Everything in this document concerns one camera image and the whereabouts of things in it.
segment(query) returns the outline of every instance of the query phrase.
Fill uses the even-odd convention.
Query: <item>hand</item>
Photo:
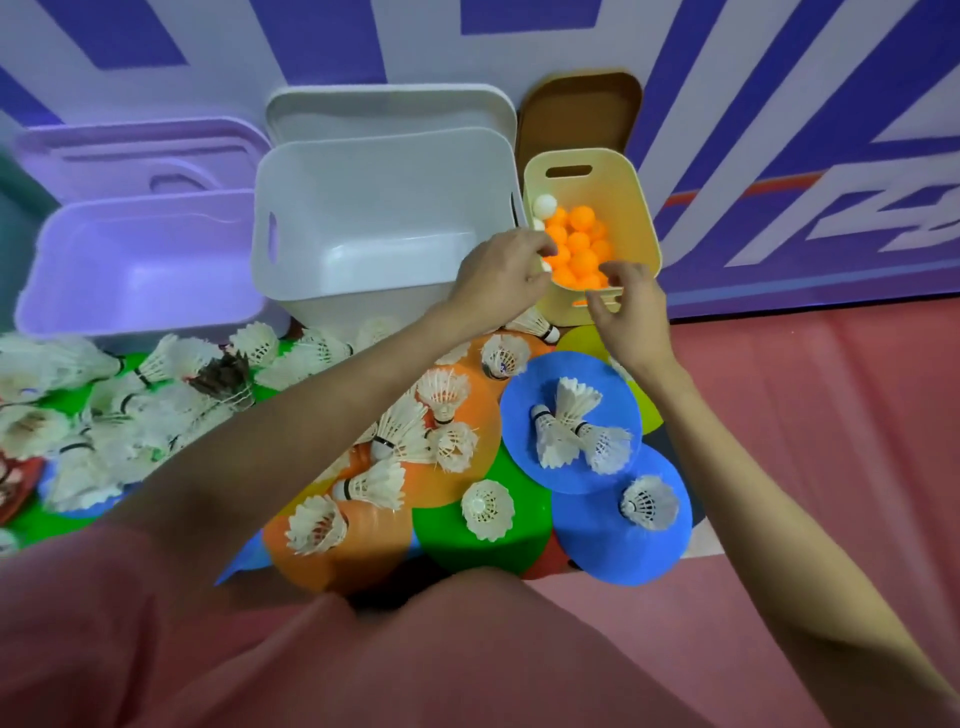
[[[600,266],[611,284],[623,286],[620,310],[612,313],[596,291],[587,292],[590,317],[607,351],[644,390],[681,369],[670,345],[666,294],[645,265],[612,260]]]
[[[556,254],[549,235],[521,229],[501,232],[474,248],[460,264],[444,304],[463,339],[502,327],[542,298],[550,274],[538,255]]]

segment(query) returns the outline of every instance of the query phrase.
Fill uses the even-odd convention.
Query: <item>right hand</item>
[[[681,367],[670,345],[666,294],[645,265],[611,260],[600,270],[622,286],[620,310],[611,312],[596,291],[587,292],[590,317],[604,346],[642,389],[654,387]]]

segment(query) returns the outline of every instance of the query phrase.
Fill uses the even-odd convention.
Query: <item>yellow plastic bin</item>
[[[528,219],[533,219],[533,202],[542,194],[553,195],[567,209],[591,206],[597,219],[609,227],[609,240],[618,258],[645,263],[654,275],[660,273],[660,242],[636,169],[626,157],[610,149],[538,154],[523,170],[523,204]],[[613,299],[620,291],[606,288],[601,292],[611,310],[618,308]],[[537,303],[537,308],[555,326],[592,323],[584,292],[556,282],[551,282],[550,292]]]

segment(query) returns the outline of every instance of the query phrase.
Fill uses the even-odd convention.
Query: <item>bin lid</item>
[[[267,133],[275,145],[467,127],[493,129],[513,146],[514,105],[486,84],[287,86],[267,103]]]
[[[640,113],[640,81],[622,70],[553,75],[520,105],[516,168],[541,152],[613,149],[623,154]]]
[[[226,117],[37,127],[13,143],[27,172],[62,204],[253,189],[270,142]]]

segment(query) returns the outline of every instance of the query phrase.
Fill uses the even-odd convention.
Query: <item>pink floor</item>
[[[724,422],[960,686],[960,299],[674,331]],[[536,588],[718,726],[826,726],[724,556],[638,589]]]

